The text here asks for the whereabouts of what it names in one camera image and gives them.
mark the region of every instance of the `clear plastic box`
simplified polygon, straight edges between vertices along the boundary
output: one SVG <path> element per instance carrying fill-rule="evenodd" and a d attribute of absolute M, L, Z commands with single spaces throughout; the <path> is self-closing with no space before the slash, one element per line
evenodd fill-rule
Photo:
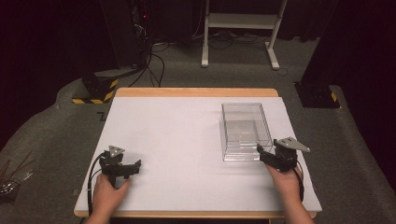
<path fill-rule="evenodd" d="M 221 146 L 225 161 L 258 161 L 257 144 L 272 149 L 271 135 L 260 103 L 222 104 Z"/>

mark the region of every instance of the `white shelf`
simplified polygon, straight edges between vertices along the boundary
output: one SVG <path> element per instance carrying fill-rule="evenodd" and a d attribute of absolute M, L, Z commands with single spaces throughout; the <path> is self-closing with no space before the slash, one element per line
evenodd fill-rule
<path fill-rule="evenodd" d="M 274 29 L 276 15 L 210 13 L 209 27 Z"/>

